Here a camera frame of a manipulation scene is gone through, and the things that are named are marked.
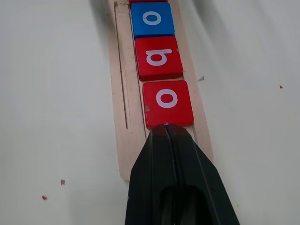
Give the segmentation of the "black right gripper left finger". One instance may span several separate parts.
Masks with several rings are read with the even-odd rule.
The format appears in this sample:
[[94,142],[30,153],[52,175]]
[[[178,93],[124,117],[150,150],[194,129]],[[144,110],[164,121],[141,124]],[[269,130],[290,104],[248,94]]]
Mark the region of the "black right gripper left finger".
[[153,128],[131,170],[125,224],[173,225],[175,178],[165,125]]

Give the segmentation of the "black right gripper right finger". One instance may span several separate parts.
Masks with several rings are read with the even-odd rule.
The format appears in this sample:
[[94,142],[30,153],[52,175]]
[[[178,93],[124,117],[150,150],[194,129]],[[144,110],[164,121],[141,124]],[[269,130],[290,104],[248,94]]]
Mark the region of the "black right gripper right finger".
[[220,175],[189,132],[167,125],[176,166],[178,197],[177,225],[238,225]]

